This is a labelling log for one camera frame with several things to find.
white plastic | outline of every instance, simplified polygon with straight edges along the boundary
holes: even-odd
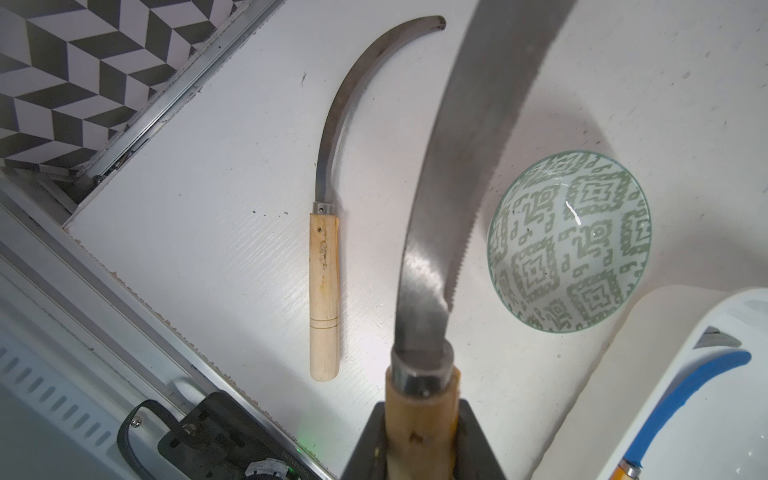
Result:
[[[651,444],[643,476],[765,478],[768,289],[666,286],[631,310],[532,480],[607,480],[675,377],[723,348],[693,350],[708,326],[738,338],[752,361],[691,397]]]

glass bowl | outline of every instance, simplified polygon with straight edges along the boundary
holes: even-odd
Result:
[[[545,332],[593,326],[621,306],[650,252],[650,211],[640,184],[591,151],[547,157],[509,187],[488,232],[498,297]]]

yellow handle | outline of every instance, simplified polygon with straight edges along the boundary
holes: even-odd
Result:
[[[384,404],[389,480],[450,480],[456,460],[461,374],[454,368],[443,392],[417,399],[395,389],[390,370],[386,373]]]
[[[310,374],[339,373],[339,218],[310,214]]]
[[[611,475],[611,480],[632,480],[621,467],[616,467],[616,471]]]

tile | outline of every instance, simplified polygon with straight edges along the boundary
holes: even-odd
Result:
[[[68,154],[79,147],[77,145],[63,144],[60,141],[49,141],[38,147],[30,148],[17,154],[8,155],[10,160],[29,162],[30,164],[42,164],[64,154]]]
[[[124,122],[122,124],[112,125],[109,129],[115,130],[118,133],[123,133],[126,130],[126,127],[128,126],[127,122]]]
[[[163,64],[162,60],[143,48],[141,50],[129,51],[122,55],[105,58],[103,62],[107,65],[112,65],[117,70],[126,74],[132,74],[135,71],[146,70],[147,68],[157,67],[158,65]]]
[[[83,120],[51,111],[53,117],[53,139],[66,144],[83,146]]]
[[[177,3],[159,8],[152,12],[160,17],[169,27],[176,28],[193,23],[205,22],[208,17],[192,2]]]
[[[101,125],[102,127],[114,127],[128,121],[136,113],[132,108],[121,105],[114,110],[105,111],[103,114],[88,117],[85,120]]]
[[[67,45],[69,81],[86,90],[98,93],[99,60],[73,44]]]
[[[116,30],[115,27],[109,25],[90,10],[77,10],[76,12],[33,18],[30,23],[65,41],[93,37]]]
[[[68,154],[63,154],[48,160],[45,164],[50,167],[72,168],[89,161],[94,154],[96,154],[96,150],[91,150],[90,148],[78,148]]]
[[[88,9],[109,25],[120,28],[120,3],[121,0],[88,0]]]
[[[4,128],[0,128],[0,140],[15,134],[16,132],[14,132],[13,130],[5,130]]]
[[[15,60],[7,55],[0,53],[0,74],[4,74],[7,71],[21,70],[27,68],[29,65],[23,61]]]
[[[85,90],[75,84],[63,83],[55,87],[20,95],[18,98],[41,107],[58,108],[93,97],[94,95],[96,95],[94,92]]]
[[[107,144],[108,129],[101,125],[83,121],[83,147],[101,150]]]
[[[23,134],[53,140],[51,110],[16,98],[16,120],[18,131]]]
[[[214,0],[214,6],[208,15],[210,23],[219,28],[230,17],[232,6],[232,0]]]
[[[27,22],[27,39],[30,65],[64,80],[69,79],[66,41],[30,22]]]
[[[120,31],[80,38],[74,40],[72,44],[100,60],[141,49],[141,45]]]
[[[0,94],[18,97],[33,91],[53,87],[66,83],[59,77],[55,77],[34,67],[21,70],[7,71],[0,74]]]
[[[76,101],[73,104],[64,105],[63,107],[56,108],[56,111],[71,115],[77,118],[88,118],[94,115],[104,113],[105,111],[114,110],[119,107],[120,104],[104,98],[100,95],[95,95],[85,100]]]
[[[184,40],[194,45],[206,41],[216,31],[216,27],[210,22],[201,22],[175,28],[175,30],[184,37]]]
[[[147,38],[148,21],[149,8],[140,0],[121,0],[120,31],[142,47]]]
[[[32,63],[27,41],[27,22],[0,6],[0,53],[27,65]]]
[[[122,104],[125,101],[126,76],[127,75],[125,73],[117,70],[115,67],[102,62],[99,68],[98,78],[99,95]]]
[[[12,97],[3,94],[0,94],[0,128],[18,131],[16,103]]]
[[[161,84],[168,80],[176,71],[166,64],[158,65],[157,67],[148,68],[142,71],[136,71],[131,74],[131,77],[139,80],[145,85],[154,87],[157,84]]]
[[[126,107],[139,111],[147,104],[148,97],[149,87],[147,85],[132,77],[126,79],[125,102],[123,102]]]
[[[158,56],[160,60],[165,61],[168,58],[168,45],[172,31],[160,17],[150,12],[147,23],[147,41],[144,47]]]
[[[2,6],[24,18],[82,10],[75,0],[3,0]]]
[[[141,3],[145,4],[149,8],[164,7],[165,5],[173,5],[174,3],[188,2],[189,0],[141,0]]]
[[[170,34],[170,44],[168,45],[168,58],[166,63],[179,70],[190,57],[190,44],[184,40],[181,35],[173,31]]]
[[[13,154],[29,150],[38,145],[47,144],[50,140],[34,135],[13,134],[0,138],[0,157],[10,157]]]
[[[192,0],[192,3],[200,9],[205,18],[210,18],[210,11],[214,7],[214,0]]]

curved blade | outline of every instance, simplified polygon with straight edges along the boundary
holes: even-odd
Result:
[[[323,136],[320,138],[315,179],[315,201],[327,204],[333,201],[330,173],[333,158],[336,155],[336,145],[339,142],[347,114],[357,103],[371,77],[389,57],[404,45],[431,31],[444,29],[445,19],[439,15],[416,18],[402,23],[378,37],[350,68],[336,92],[333,103],[331,103],[326,118],[326,126],[323,128]]]
[[[395,351],[442,354],[475,212],[539,65],[574,1],[478,3],[416,188],[402,255]]]

